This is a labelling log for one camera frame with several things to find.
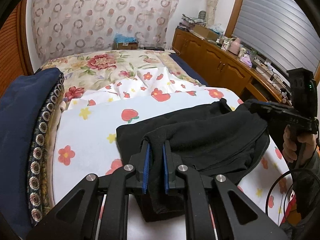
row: window blind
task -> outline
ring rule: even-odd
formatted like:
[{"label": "window blind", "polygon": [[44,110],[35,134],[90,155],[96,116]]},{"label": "window blind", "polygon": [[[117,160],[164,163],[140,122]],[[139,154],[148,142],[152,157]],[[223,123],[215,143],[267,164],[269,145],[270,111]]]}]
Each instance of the window blind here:
[{"label": "window blind", "polygon": [[320,38],[294,0],[243,0],[233,36],[284,72],[318,67]]}]

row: black cloth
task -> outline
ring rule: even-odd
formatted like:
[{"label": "black cloth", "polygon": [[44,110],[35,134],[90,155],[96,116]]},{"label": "black cloth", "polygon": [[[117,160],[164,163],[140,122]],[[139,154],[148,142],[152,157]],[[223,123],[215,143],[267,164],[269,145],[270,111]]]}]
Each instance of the black cloth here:
[{"label": "black cloth", "polygon": [[270,141],[268,133],[264,133],[266,127],[267,122],[251,114],[244,105],[233,112],[224,98],[118,127],[117,142],[124,165],[140,151],[144,139],[151,145],[149,195],[137,198],[144,219],[156,221],[183,214],[181,198],[164,193],[165,140],[169,140],[171,151],[179,154],[185,165],[206,176],[225,174],[238,183],[267,149]]},{"label": "black cloth", "polygon": [[0,212],[23,239],[31,230],[26,184],[33,129],[60,74],[58,68],[50,68],[19,76],[0,98]]}]

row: cabinet door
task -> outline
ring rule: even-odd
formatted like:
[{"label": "cabinet door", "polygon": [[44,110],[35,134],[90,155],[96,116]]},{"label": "cabinet door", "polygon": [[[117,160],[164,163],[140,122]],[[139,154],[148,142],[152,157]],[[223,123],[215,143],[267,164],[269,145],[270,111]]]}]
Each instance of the cabinet door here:
[{"label": "cabinet door", "polygon": [[227,88],[240,96],[251,75],[232,60],[228,60],[220,70],[219,87]]},{"label": "cabinet door", "polygon": [[203,41],[194,35],[189,35],[188,41],[183,49],[181,58],[197,73],[201,69],[201,54]]},{"label": "cabinet door", "polygon": [[208,44],[205,44],[203,47],[201,55],[202,66],[198,74],[207,81],[209,86],[218,87],[220,69],[223,67],[223,64],[226,64],[227,59],[223,52],[220,51],[220,48]]},{"label": "cabinet door", "polygon": [[174,34],[173,42],[172,42],[172,48],[176,51],[177,55],[182,54],[182,48],[185,45],[186,41],[186,34],[184,31],[181,31],[179,29],[176,29],[176,32]]}]

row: wooden cabinet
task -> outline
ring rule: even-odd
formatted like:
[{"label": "wooden cabinet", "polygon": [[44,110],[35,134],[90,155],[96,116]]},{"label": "wooden cabinet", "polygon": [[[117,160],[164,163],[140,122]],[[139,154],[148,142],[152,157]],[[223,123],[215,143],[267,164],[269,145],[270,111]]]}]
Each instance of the wooden cabinet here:
[{"label": "wooden cabinet", "polygon": [[218,86],[230,89],[238,96],[251,78],[251,75],[247,71],[230,59],[227,60],[225,65],[220,67],[219,72]]},{"label": "wooden cabinet", "polygon": [[203,47],[203,52],[200,54],[202,57],[201,68],[199,68],[198,74],[207,81],[209,86],[218,87],[220,69],[226,64],[227,58],[223,52],[210,45]]},{"label": "wooden cabinet", "polygon": [[182,56],[182,50],[183,47],[185,46],[187,40],[187,32],[184,31],[176,31],[173,42],[172,42],[172,49],[175,50],[175,52],[181,57]]},{"label": "wooden cabinet", "polygon": [[201,40],[190,32],[176,29],[172,49],[202,76],[210,87],[228,88],[239,97],[262,101],[282,101],[281,93],[255,70],[231,52]]}]

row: cable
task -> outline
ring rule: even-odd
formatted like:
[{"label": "cable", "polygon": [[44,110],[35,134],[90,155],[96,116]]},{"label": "cable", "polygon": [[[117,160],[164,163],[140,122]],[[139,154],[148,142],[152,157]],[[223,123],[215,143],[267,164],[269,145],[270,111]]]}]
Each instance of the cable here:
[{"label": "cable", "polygon": [[291,184],[291,186],[289,187],[289,189],[288,189],[288,191],[287,191],[287,194],[285,195],[284,203],[283,203],[283,214],[284,214],[285,221],[289,224],[289,226],[294,227],[294,225],[291,224],[291,223],[288,221],[288,218],[287,218],[287,216],[285,215],[285,200],[287,199],[288,193],[291,191],[292,188],[293,188],[293,184]]},{"label": "cable", "polygon": [[266,200],[266,206],[265,206],[265,212],[266,212],[266,215],[268,216],[268,203],[269,203],[269,198],[270,198],[270,195],[271,195],[271,192],[272,190],[274,189],[274,187],[278,184],[278,182],[283,179],[284,177],[288,176],[289,174],[291,173],[297,173],[297,172],[306,172],[308,174],[310,174],[311,176],[313,176],[313,178],[316,180],[316,182],[318,183],[318,186],[320,187],[320,179],[318,178],[318,176],[316,174],[314,174],[311,170],[308,170],[306,168],[298,168],[298,169],[294,169],[294,170],[291,170],[291,171],[287,171],[285,172],[284,174],[282,174],[274,183],[273,185],[271,186],[269,192],[268,192],[268,195],[267,195],[267,200]]}]

